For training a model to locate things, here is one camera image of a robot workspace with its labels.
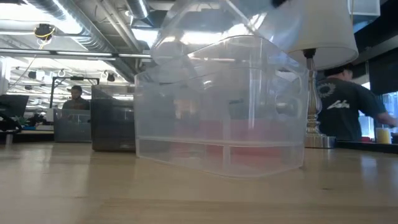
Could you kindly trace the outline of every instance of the man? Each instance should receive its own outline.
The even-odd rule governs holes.
[[[361,141],[359,112],[381,124],[396,127],[397,120],[390,116],[382,101],[367,88],[350,82],[351,65],[325,71],[326,79],[318,83],[322,111],[318,116],[320,131],[328,136],[347,141]]]
[[[70,90],[72,99],[64,103],[62,109],[89,110],[90,102],[81,97],[82,92],[81,86],[73,86]]]

